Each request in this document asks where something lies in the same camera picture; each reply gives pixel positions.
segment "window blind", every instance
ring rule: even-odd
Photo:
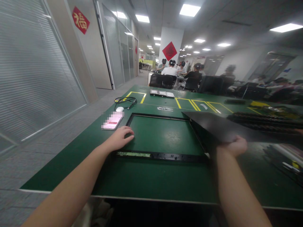
[[[0,0],[0,21],[0,131],[21,143],[86,100],[42,1]]]

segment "black cable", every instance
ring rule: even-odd
[[[137,99],[135,97],[119,97],[119,98],[115,98],[115,109],[117,107],[117,104],[121,104],[121,103],[124,103],[124,102],[131,102],[132,104],[127,107],[127,109],[130,109],[131,107],[133,107],[134,104],[137,103]]]

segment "red diamond sign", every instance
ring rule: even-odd
[[[165,58],[169,61],[177,54],[176,48],[173,45],[173,42],[170,42],[163,50],[162,50]]]

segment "computer mouse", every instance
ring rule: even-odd
[[[123,112],[123,110],[124,110],[123,107],[118,107],[118,108],[116,109],[117,112]]]

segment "smartphone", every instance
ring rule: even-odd
[[[119,125],[124,116],[124,112],[113,112],[107,121],[101,126],[102,129],[114,130]]]

